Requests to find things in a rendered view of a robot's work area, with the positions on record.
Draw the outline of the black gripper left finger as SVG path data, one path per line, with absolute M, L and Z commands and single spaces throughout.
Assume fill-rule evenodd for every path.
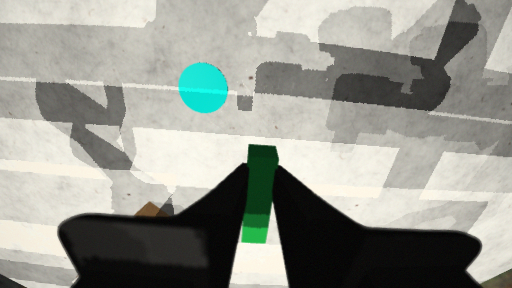
M 83 213 L 63 220 L 58 239 L 84 270 L 189 280 L 229 288 L 247 202 L 241 163 L 202 198 L 169 217 Z

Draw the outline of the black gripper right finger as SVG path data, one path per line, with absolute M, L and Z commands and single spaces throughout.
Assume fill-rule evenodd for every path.
M 289 288 L 357 288 L 373 267 L 467 270 L 483 247 L 479 238 L 458 230 L 364 226 L 281 165 L 272 197 Z

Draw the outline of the green rectangular post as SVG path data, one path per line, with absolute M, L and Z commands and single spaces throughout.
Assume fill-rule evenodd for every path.
M 248 144 L 249 179 L 241 243 L 266 244 L 273 203 L 273 181 L 278 165 L 276 146 Z

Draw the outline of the cyan circle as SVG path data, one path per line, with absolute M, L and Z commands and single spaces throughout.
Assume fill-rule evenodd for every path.
M 178 91 L 183 102 L 191 109 L 209 113 L 225 102 L 227 84 L 217 67 L 209 63 L 196 63 L 182 73 Z

